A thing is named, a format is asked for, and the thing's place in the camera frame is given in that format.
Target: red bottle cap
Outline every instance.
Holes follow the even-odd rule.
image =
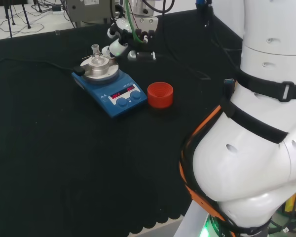
[[[173,103],[173,87],[165,82],[148,86],[148,103],[156,109],[165,109]]]

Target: black strap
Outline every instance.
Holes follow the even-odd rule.
[[[252,92],[278,99],[280,102],[289,102],[292,99],[296,99],[296,85],[291,81],[278,83],[263,80],[243,71],[238,73],[237,81]]]
[[[246,112],[235,106],[231,101],[228,101],[225,97],[221,99],[220,105],[228,118],[232,119],[248,131],[270,142],[279,144],[285,139],[288,134],[287,132],[283,132],[252,117],[251,115],[247,114]]]
[[[268,222],[266,222],[264,225],[262,225],[260,227],[243,228],[243,227],[231,226],[228,222],[222,221],[219,218],[216,218],[216,221],[219,224],[219,229],[221,227],[224,227],[231,232],[238,233],[238,234],[247,234],[249,236],[254,236],[254,235],[258,234],[259,232],[261,232],[265,228],[267,228],[269,226],[269,224],[271,223],[271,219],[270,219]]]

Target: electrical cable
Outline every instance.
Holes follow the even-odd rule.
[[[117,25],[117,22],[116,22],[116,20],[115,20],[115,17],[114,17],[114,14],[113,14],[113,0],[110,0],[110,12],[111,12],[111,18],[112,18],[112,20],[113,20],[113,23],[114,23],[114,25],[115,25],[115,27],[116,27],[116,30],[117,30],[117,32],[120,34],[120,35],[122,35],[122,31],[121,31],[121,29],[118,27],[118,25]]]
[[[70,22],[71,22],[71,20],[69,20],[69,19],[66,18],[65,13],[66,13],[66,11],[64,11],[64,18],[65,18],[67,21],[70,21]]]
[[[135,20],[135,17],[134,17],[134,13],[133,13],[132,6],[131,6],[130,2],[128,2],[128,4],[129,4],[129,8],[130,8],[130,10],[131,10],[131,12],[132,12],[133,19],[134,19],[134,22],[135,22],[135,24],[136,24],[136,27],[137,27],[137,29],[139,29],[139,27],[138,27],[138,25],[137,25],[137,22],[136,22],[136,20]]]
[[[42,14],[48,12],[48,11],[50,11],[50,9],[49,9],[49,10],[44,10],[44,11],[42,11],[39,15],[34,15],[34,14],[28,12],[28,11],[26,11],[26,13],[28,13],[28,14],[30,14],[30,15],[32,15],[32,16],[40,16],[40,15],[42,15]]]
[[[291,221],[293,220],[293,218],[295,216],[295,212],[296,212],[296,197],[295,197],[292,213],[291,213],[287,223],[285,225],[283,225],[283,226],[279,226],[279,227],[276,227],[276,228],[270,228],[268,230],[269,235],[280,232],[281,230],[285,229],[291,223]]]
[[[215,45],[216,47],[220,47],[213,39],[212,39],[212,43],[213,45]],[[234,51],[241,51],[242,49],[241,48],[225,48],[224,49],[227,51],[227,52],[234,52]]]
[[[165,9],[166,6],[166,0],[163,1],[163,9]],[[170,53],[170,55],[173,57],[173,59],[178,62],[179,64],[181,64],[182,66],[184,66],[186,69],[189,70],[189,72],[195,76],[196,78],[200,79],[200,80],[211,80],[211,77],[208,76],[206,73],[201,72],[201,71],[196,71],[193,68],[191,68],[189,65],[184,64],[183,62],[181,62],[181,60],[179,59],[179,57],[175,54],[175,52],[170,48],[168,41],[167,41],[167,37],[166,37],[166,33],[165,33],[165,11],[163,11],[162,13],[162,34],[163,34],[163,40],[164,40],[164,44],[166,46],[166,49],[168,50],[168,52]]]
[[[132,34],[133,34],[134,41],[137,41],[139,43],[144,43],[143,41],[141,41],[138,38],[138,35],[136,34],[136,31],[134,29],[133,23],[131,21],[131,17],[130,17],[130,13],[129,13],[128,0],[125,0],[125,6],[126,6],[126,13],[127,13],[127,17],[128,17],[128,22],[129,22],[130,28],[132,29]]]
[[[71,68],[65,68],[65,67],[62,67],[62,66],[59,66],[55,63],[52,63],[52,62],[49,62],[49,61],[45,61],[45,60],[30,60],[30,59],[16,59],[16,58],[1,58],[0,59],[0,63],[2,63],[3,61],[5,60],[10,60],[10,61],[17,61],[17,62],[32,62],[32,63],[45,63],[45,64],[49,64],[55,68],[58,68],[60,70],[64,70],[64,71],[70,71],[72,72],[73,69]]]
[[[75,28],[74,23],[73,23],[73,21],[71,20],[71,17],[69,16],[69,14],[68,14],[68,12],[67,12],[67,7],[65,6],[65,0],[60,0],[60,2],[62,3],[64,10],[65,10],[65,12],[67,13],[67,16],[69,17],[69,21],[71,22],[71,24],[72,24],[73,27]]]
[[[19,12],[19,13],[16,13],[16,14],[14,14],[13,16],[18,16],[19,18],[21,18],[18,14],[20,14],[21,12]],[[10,32],[10,31],[6,31],[6,30],[4,30],[3,28],[1,28],[1,26],[2,26],[2,24],[4,23],[4,22],[6,22],[6,21],[8,21],[7,19],[6,20],[4,20],[4,21],[2,21],[1,22],[1,24],[0,24],[0,30],[2,30],[3,32]],[[11,31],[12,33],[22,33],[22,34],[27,34],[27,33],[37,33],[37,32],[40,32],[42,29],[44,29],[45,28],[45,26],[43,25],[43,24],[41,24],[41,23],[31,23],[31,25],[41,25],[42,26],[42,28],[41,29],[39,29],[38,31],[27,31],[27,32],[23,32],[22,31],[22,29],[20,30],[20,31]]]
[[[153,6],[151,6],[151,5],[147,2],[147,0],[143,0],[143,3],[146,4],[147,7],[149,7],[150,9],[152,9],[152,10],[154,10],[155,12],[158,12],[158,13],[167,13],[167,12],[171,11],[171,9],[172,9],[173,6],[174,6],[174,2],[175,2],[175,0],[172,0],[171,5],[169,6],[169,8],[168,8],[167,10],[166,10],[165,7],[164,7],[164,8],[162,9],[162,11],[161,11],[161,10],[158,10],[158,9],[154,8]]]
[[[238,70],[238,67],[236,66],[236,64],[233,62],[231,56],[229,55],[229,53],[225,50],[225,48],[223,47],[222,43],[220,42],[220,40],[218,39],[218,36],[216,34],[216,31],[214,30],[214,37],[219,45],[219,47],[221,48],[221,50],[223,51],[224,55],[227,57],[228,61],[230,62],[230,64],[233,66],[233,68],[235,70]]]

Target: black table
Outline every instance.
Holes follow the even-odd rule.
[[[222,43],[241,40],[216,20]],[[232,69],[203,31],[196,11],[166,16],[169,45],[211,80],[162,57],[119,62],[141,88],[165,81],[173,107],[141,106],[111,119],[70,77],[44,63],[0,63],[0,237],[126,237],[184,215],[181,143],[218,104]],[[108,45],[108,25],[0,40],[0,59],[73,67],[91,45]],[[162,33],[155,51],[165,55]],[[231,52],[239,63],[240,52]]]

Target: digital display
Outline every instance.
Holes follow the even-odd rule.
[[[132,89],[135,89],[135,87],[134,87],[133,85],[131,85],[131,86],[125,88],[125,89],[122,89],[122,90],[120,90],[119,92],[114,93],[113,95],[110,95],[110,97],[111,97],[112,99],[115,99],[116,97],[118,97],[118,96],[120,96],[120,95],[122,95],[122,94],[125,94],[127,91],[130,91],[130,90],[132,90]]]

